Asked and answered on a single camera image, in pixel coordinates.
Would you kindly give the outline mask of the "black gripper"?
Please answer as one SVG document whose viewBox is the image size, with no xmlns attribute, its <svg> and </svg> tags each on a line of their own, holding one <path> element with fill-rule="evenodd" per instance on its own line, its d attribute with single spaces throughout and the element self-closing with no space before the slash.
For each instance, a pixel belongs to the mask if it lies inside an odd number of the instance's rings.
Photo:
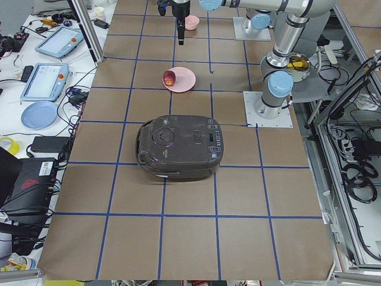
<svg viewBox="0 0 381 286">
<path fill-rule="evenodd" d="M 158 12 L 160 16 L 165 16 L 167 6 L 171 6 L 172 15 L 175 17 L 187 17 L 190 14 L 190 0 L 158 0 Z M 185 40 L 185 19 L 177 19 L 177 36 L 179 45 L 184 45 Z"/>
</svg>

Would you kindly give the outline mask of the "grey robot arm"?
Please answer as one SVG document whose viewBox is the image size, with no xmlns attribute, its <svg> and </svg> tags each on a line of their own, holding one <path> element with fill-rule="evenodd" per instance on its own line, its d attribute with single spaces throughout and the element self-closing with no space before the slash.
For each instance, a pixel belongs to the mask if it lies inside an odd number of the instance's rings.
<svg viewBox="0 0 381 286">
<path fill-rule="evenodd" d="M 223 6 L 247 8 L 286 13 L 280 26 L 280 35 L 275 37 L 271 52 L 262 59 L 261 72 L 264 91 L 254 104 L 254 111 L 264 119 L 275 119 L 282 110 L 282 104 L 293 88 L 292 76 L 285 69 L 297 41 L 310 18 L 328 13 L 335 1 L 200 1 L 206 11 Z"/>
<path fill-rule="evenodd" d="M 222 6 L 224 1 L 199 1 L 200 6 L 206 11 L 214 11 Z M 157 1 L 160 16 L 165 16 L 167 6 L 171 6 L 172 15 L 176 18 L 176 27 L 179 45 L 184 45 L 185 19 L 190 15 L 190 1 Z M 248 16 L 246 27 L 263 30 L 270 25 L 269 12 L 257 11 L 257 15 Z"/>
</svg>

